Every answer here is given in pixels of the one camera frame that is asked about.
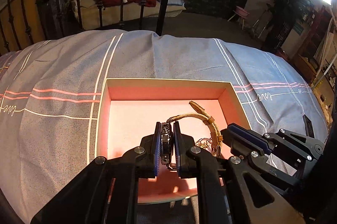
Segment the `tan strap wristwatch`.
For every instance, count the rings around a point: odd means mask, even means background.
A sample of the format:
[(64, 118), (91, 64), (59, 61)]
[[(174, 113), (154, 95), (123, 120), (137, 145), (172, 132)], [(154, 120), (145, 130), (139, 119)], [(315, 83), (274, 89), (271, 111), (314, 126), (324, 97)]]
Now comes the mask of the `tan strap wristwatch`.
[[(158, 109), (156, 110), (157, 121), (164, 122), (168, 118), (178, 114), (195, 113), (189, 105), (190, 100), (173, 100), (157, 101)], [(227, 125), (223, 112), (218, 100), (195, 100), (203, 107), (209, 115), (215, 118), (218, 125)], [(179, 121), (182, 134), (190, 135), (197, 142), (200, 138), (210, 138), (210, 131), (206, 125), (197, 118), (187, 117)]]

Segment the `open pale green box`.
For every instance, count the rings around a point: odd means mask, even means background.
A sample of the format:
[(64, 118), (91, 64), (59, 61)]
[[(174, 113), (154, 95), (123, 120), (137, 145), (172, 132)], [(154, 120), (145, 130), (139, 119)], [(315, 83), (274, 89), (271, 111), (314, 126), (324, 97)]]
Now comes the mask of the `open pale green box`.
[(195, 100), (218, 100), (227, 125), (231, 123), (249, 129), (251, 127), (234, 87), (229, 82), (194, 81), (173, 79), (108, 78), (103, 84), (98, 110), (95, 155), (113, 159), (140, 145), (143, 137), (154, 134), (158, 122), (160, 130), (160, 164), (155, 178), (141, 179), (138, 201), (142, 204), (163, 203), (189, 198), (197, 193), (193, 178), (181, 179), (177, 172), (169, 170), (174, 164), (175, 148), (173, 123), (170, 118), (157, 121), (157, 101), (190, 100), (195, 113), (178, 114), (183, 118), (197, 118), (210, 131), (212, 148), (217, 136), (211, 128), (212, 115)]

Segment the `grey striped bedsheet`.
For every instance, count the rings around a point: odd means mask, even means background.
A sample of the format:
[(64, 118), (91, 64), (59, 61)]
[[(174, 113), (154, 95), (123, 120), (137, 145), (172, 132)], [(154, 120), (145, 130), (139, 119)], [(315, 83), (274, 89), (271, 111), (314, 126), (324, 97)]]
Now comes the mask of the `grey striped bedsheet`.
[(305, 80), (284, 59), (220, 39), (87, 31), (1, 57), (1, 193), (29, 223), (98, 156), (120, 157), (157, 121), (190, 112), (259, 134), (326, 141)]

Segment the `green potted plant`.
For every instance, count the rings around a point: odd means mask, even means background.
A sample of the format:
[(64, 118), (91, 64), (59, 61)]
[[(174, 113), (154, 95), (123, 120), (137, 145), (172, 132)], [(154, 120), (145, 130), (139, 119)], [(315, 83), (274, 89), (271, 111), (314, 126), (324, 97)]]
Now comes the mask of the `green potted plant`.
[(272, 0), (268, 4), (271, 17), (266, 25), (270, 31), (266, 35), (264, 47), (271, 53), (280, 48), (296, 23), (304, 23), (305, 16), (314, 7), (310, 0)]

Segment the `pink small stool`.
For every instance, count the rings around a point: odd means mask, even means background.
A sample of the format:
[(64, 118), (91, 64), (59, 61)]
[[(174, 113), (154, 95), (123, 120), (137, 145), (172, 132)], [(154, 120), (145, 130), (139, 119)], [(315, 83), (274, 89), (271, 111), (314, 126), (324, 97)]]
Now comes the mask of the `pink small stool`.
[(239, 16), (239, 18), (240, 18), (240, 20), (242, 22), (242, 30), (243, 30), (245, 28), (245, 21), (248, 18), (249, 13), (245, 9), (243, 9), (243, 8), (241, 8), (239, 6), (236, 6), (234, 14), (227, 21), (228, 22), (231, 21), (235, 16)]

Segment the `gold leaf brooch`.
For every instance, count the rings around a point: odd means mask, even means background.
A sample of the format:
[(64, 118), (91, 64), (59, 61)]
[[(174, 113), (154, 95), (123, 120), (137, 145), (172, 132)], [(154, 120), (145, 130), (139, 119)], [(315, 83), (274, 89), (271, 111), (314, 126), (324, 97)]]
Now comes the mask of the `gold leaf brooch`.
[(196, 146), (203, 148), (205, 150), (211, 151), (212, 141), (210, 138), (200, 138), (196, 143)]

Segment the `black smartphone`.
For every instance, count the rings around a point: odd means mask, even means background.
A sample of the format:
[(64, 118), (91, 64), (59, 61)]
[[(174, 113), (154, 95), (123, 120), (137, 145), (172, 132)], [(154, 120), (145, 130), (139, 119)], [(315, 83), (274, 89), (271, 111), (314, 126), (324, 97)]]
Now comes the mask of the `black smartphone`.
[(306, 136), (315, 138), (312, 122), (305, 114), (303, 115), (303, 121), (304, 121)]

